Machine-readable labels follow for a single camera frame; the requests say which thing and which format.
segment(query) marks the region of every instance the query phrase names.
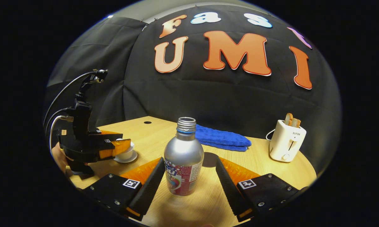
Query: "black fabric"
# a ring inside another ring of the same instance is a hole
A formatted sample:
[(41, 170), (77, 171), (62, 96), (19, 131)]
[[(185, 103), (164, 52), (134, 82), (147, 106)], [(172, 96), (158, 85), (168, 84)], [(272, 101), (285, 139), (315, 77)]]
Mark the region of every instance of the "black fabric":
[[(221, 21), (191, 24), (193, 16), (202, 12), (216, 12)], [(263, 16), (273, 27), (255, 26), (247, 22), (244, 13)], [(162, 24), (182, 14), (187, 18), (181, 20), (175, 32), (159, 38)], [(189, 8), (150, 23), (138, 36), (126, 68), (126, 119), (150, 115), (175, 122), (189, 116), (205, 127), (265, 138), (276, 121), (290, 112), (302, 120), (301, 126), (307, 131), (300, 151), (320, 175), (340, 139), (341, 98), (334, 75), (317, 47), (305, 37), (312, 45), (309, 49), (286, 27), (291, 26), (258, 11), (223, 5)], [(209, 41), (203, 34), (208, 31), (224, 31), (236, 43), (246, 33), (266, 37), (266, 58), (272, 75), (246, 73), (242, 66), (247, 56), (236, 70), (230, 69), (223, 54), (224, 69), (205, 69)], [(172, 41), (181, 36), (188, 36), (181, 66), (171, 73), (159, 73), (155, 69), (155, 46), (169, 42), (165, 53), (165, 62), (169, 63), (175, 50)], [(294, 83), (296, 60), (289, 46), (309, 56), (311, 90)]]
[[(94, 84), (87, 92), (92, 104), (89, 127), (124, 121), (123, 86), (126, 64), (132, 46), (145, 27), (139, 20), (113, 17), (95, 24), (65, 51), (51, 74), (44, 101), (44, 115), (53, 99), (73, 79), (93, 69), (108, 69), (101, 84)], [(84, 78), (71, 84), (57, 99), (48, 118), (57, 110), (73, 106), (74, 94)]]

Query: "orange letter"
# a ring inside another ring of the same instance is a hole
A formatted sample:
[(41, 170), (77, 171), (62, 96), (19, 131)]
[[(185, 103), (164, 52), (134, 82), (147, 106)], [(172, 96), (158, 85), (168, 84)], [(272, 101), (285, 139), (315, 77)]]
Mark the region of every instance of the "orange letter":
[(297, 73), (294, 77), (294, 82), (305, 89), (312, 88), (312, 82), (310, 82), (309, 66), (307, 60), (309, 57), (303, 51), (294, 46), (289, 46), (289, 49), (294, 53), (296, 57), (296, 69)]
[(237, 69), (247, 54), (247, 62), (243, 65), (244, 71), (262, 76), (271, 74), (271, 69), (266, 63), (265, 37), (247, 33), (236, 44), (222, 31), (205, 32), (204, 36), (209, 39), (209, 58), (204, 63), (205, 69), (223, 69), (224, 62), (220, 59), (222, 52), (231, 69)]
[(164, 22), (164, 24), (162, 24), (163, 32), (159, 36), (159, 38), (163, 38), (166, 35), (173, 33), (175, 31), (175, 28), (173, 28), (173, 26), (178, 27), (181, 24), (180, 19), (185, 19), (185, 18), (187, 18), (187, 15), (181, 15), (179, 17), (176, 17), (174, 19)]
[(172, 41), (175, 44), (174, 59), (170, 63), (165, 62), (165, 53), (168, 42), (160, 43), (155, 46), (155, 68), (161, 73), (172, 72), (180, 67), (184, 55), (184, 42), (188, 40), (187, 36), (176, 38)]

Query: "white cable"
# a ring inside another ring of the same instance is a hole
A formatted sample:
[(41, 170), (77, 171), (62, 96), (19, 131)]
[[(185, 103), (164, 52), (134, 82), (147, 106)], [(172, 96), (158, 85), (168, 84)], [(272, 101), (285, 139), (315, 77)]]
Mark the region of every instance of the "white cable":
[(73, 117), (70, 117), (70, 116), (57, 116), (54, 121), (52, 122), (52, 125), (51, 125), (51, 130), (50, 130), (50, 152), (51, 152), (51, 156), (52, 158), (54, 158), (54, 156), (52, 155), (52, 130), (54, 129), (54, 125), (55, 123), (59, 120), (66, 120), (68, 122), (73, 122)]
[(268, 139), (268, 135), (269, 135), (269, 134), (271, 134), (273, 131), (275, 131), (275, 129), (274, 129), (274, 130), (272, 130), (272, 131), (270, 131), (268, 134), (266, 134), (265, 138), (266, 138), (267, 140), (269, 140), (269, 141), (270, 141), (270, 139)]
[(44, 117), (44, 122), (42, 123), (43, 126), (45, 125), (45, 120), (47, 119), (48, 113), (50, 112), (50, 109), (51, 109), (52, 105), (54, 104), (55, 100), (58, 98), (58, 96), (59, 96), (59, 95), (60, 95), (60, 94), (61, 94), (61, 93), (62, 93), (62, 92), (63, 92), (63, 91), (69, 86), (69, 85), (71, 85), (71, 84), (72, 84), (73, 82), (75, 82), (76, 80), (82, 78), (83, 76), (87, 76), (87, 75), (89, 75), (89, 74), (93, 74), (93, 73), (95, 73), (95, 72), (85, 73), (85, 74), (83, 74), (83, 75), (78, 76), (76, 79), (74, 79), (74, 80), (72, 80), (70, 83), (68, 83), (68, 84), (62, 89), (62, 91), (59, 92), (59, 94), (58, 94), (58, 95), (54, 98), (54, 100), (52, 101), (50, 107), (48, 107), (47, 113), (45, 114), (45, 117)]

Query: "wooden table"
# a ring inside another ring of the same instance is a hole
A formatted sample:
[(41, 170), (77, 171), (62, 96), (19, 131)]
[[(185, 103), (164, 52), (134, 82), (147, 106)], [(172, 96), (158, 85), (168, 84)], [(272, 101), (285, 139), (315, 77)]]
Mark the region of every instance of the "wooden table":
[[(101, 126), (100, 130), (123, 133), (123, 138), (130, 138), (135, 144), (134, 150), (138, 153), (136, 160), (126, 164), (114, 160), (91, 163), (90, 166), (96, 175), (90, 178), (75, 176), (68, 168), (67, 175), (76, 187), (83, 189), (106, 174), (121, 175), (149, 161), (163, 157), (167, 143), (175, 136), (176, 126), (176, 122), (149, 116)], [(273, 173), (297, 189), (309, 186), (315, 181), (315, 171), (301, 152), (298, 152), (290, 163), (274, 161), (268, 153), (268, 140), (246, 138), (252, 143), (246, 152), (202, 146), (204, 152), (217, 154), (260, 175)], [(200, 227), (203, 224), (226, 227), (240, 224), (231, 211), (215, 168), (207, 167), (202, 167), (198, 177), (198, 186), (194, 193), (184, 197), (172, 195), (168, 191), (166, 179), (163, 177), (153, 202), (140, 223), (152, 227)]]

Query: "bottle neck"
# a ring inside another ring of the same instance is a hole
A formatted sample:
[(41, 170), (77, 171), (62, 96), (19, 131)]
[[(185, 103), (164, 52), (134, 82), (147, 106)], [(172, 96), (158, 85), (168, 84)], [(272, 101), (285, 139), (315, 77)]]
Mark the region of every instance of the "bottle neck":
[(195, 132), (193, 132), (193, 133), (182, 133), (182, 132), (177, 131), (175, 136), (177, 137), (177, 139), (180, 139), (180, 140), (191, 141), (191, 140), (195, 139)]

